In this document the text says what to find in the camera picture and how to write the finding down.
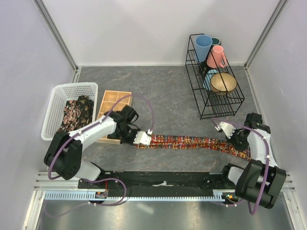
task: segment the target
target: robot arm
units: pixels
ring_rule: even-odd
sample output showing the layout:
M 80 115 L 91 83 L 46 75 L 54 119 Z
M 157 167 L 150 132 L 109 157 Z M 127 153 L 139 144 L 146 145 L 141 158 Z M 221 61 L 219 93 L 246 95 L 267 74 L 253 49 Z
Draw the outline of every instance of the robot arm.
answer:
M 278 168 L 270 146 L 270 128 L 262 123 L 259 114 L 248 114 L 244 126 L 252 128 L 264 136 L 269 144 L 269 172 L 265 182 L 260 205 L 272 208 L 286 180 L 286 172 Z M 225 132 L 227 141 L 238 150 L 250 146 L 251 160 L 245 169 L 229 164 L 224 167 L 224 175 L 236 185 L 236 196 L 255 203 L 263 181 L 267 150 L 262 138 L 247 129 L 236 129 L 233 125 L 220 122 L 217 131 Z
M 86 178 L 91 181 L 96 180 L 103 170 L 93 163 L 82 161 L 82 152 L 101 137 L 114 134 L 120 139 L 121 143 L 128 143 L 131 145 L 150 144 L 151 130 L 148 130 L 146 133 L 140 131 L 138 128 L 133 129 L 129 126 L 135 116 L 138 117 L 135 110 L 126 105 L 122 111 L 112 111 L 109 117 L 104 121 L 102 121 L 105 118 L 103 115 L 96 121 L 98 124 L 91 129 L 88 129 L 88 127 L 93 124 L 89 124 L 70 133 L 58 131 L 51 141 L 44 158 L 44 163 L 50 166 L 60 147 L 69 138 L 79 133 L 59 155 L 53 167 L 53 171 L 58 173 L 65 180 L 69 180 L 72 177 Z

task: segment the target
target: cup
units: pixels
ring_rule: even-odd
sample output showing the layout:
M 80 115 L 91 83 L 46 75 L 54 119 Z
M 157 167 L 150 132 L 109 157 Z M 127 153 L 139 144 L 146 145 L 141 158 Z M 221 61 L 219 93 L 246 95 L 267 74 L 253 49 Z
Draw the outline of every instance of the cup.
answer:
M 211 90 L 211 87 L 210 87 L 210 81 L 211 81 L 211 78 L 214 74 L 216 74 L 217 71 L 215 69 L 211 69 L 207 72 L 206 76 L 205 76 L 205 80 L 203 81 L 203 84 L 202 86 L 206 89 L 206 90 Z
M 220 39 L 218 39 L 217 37 L 213 37 L 212 38 L 212 46 L 211 47 L 213 47 L 213 46 L 220 46 L 221 44 L 222 44 L 222 42 L 221 42 Z
M 206 60 L 212 45 L 212 39 L 208 35 L 199 35 L 195 39 L 196 60 L 200 63 Z
M 207 65 L 211 68 L 226 67 L 227 59 L 222 46 L 213 46 L 207 59 Z

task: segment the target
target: wooden tray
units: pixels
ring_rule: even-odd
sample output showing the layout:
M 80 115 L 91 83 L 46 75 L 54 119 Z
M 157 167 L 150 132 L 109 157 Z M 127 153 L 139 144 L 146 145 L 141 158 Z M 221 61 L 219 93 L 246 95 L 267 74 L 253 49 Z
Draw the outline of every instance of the wooden tray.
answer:
M 105 112 L 109 111 L 118 99 L 129 94 L 131 94 L 131 92 L 106 90 L 104 97 L 102 98 L 97 119 L 99 119 Z M 131 106 L 131 103 L 132 97 L 125 98 L 115 106 L 114 111 L 121 111 L 126 105 Z M 120 144 L 120 140 L 109 139 L 107 137 L 100 138 L 97 142 L 106 144 Z

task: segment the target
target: metal dish rack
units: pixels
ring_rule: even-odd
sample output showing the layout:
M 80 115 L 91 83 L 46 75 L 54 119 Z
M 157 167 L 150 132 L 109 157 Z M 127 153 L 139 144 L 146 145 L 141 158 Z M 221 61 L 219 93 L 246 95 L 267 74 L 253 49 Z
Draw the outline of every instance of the metal dish rack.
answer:
M 206 73 L 212 68 L 207 66 L 206 61 L 202 63 L 198 62 L 194 45 L 195 38 L 198 35 L 203 34 L 192 34 L 189 36 L 189 44 L 185 65 L 187 68 L 187 73 L 193 90 L 197 109 L 201 117 L 200 119 L 231 115 L 234 116 L 245 99 L 239 86 L 239 82 L 237 82 L 237 87 L 234 91 L 225 92 L 225 95 L 220 95 L 219 92 L 213 92 L 203 87 Z M 235 77 L 229 64 L 225 68 L 219 67 L 215 68 L 215 70 L 219 74 L 229 73 Z

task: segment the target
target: metal floor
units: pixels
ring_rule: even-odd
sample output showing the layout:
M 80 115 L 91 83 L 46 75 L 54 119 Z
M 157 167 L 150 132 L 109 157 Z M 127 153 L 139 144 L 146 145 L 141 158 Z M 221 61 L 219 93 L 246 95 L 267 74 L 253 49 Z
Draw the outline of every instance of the metal floor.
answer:
M 242 124 L 246 114 L 256 112 L 256 107 L 244 68 L 233 67 L 233 71 L 246 99 L 235 117 L 225 119 Z M 104 90 L 144 95 L 153 104 L 156 134 L 224 138 L 210 120 L 199 120 L 185 67 L 83 67 L 79 82 L 82 81 L 98 84 L 98 107 Z M 148 128 L 151 114 L 147 105 L 133 99 L 132 106 L 140 114 L 137 125 Z M 87 148 L 83 158 L 105 170 L 126 171 L 219 172 L 230 162 L 243 167 L 247 164 L 243 159 L 209 149 L 144 150 L 100 143 Z M 59 215 L 82 202 L 48 201 L 46 209 Z M 271 210 L 260 207 L 254 216 L 249 214 L 247 203 L 226 208 L 208 202 L 128 201 L 116 207 L 85 206 L 61 218 L 42 214 L 40 220 L 43 230 L 293 229 L 283 195 Z
M 138 202 L 116 207 L 84 206 L 61 218 L 43 216 L 43 230 L 292 230 L 285 200 L 271 209 L 248 212 L 247 202 L 224 207 L 210 202 Z M 47 201 L 51 215 L 59 215 L 84 201 Z

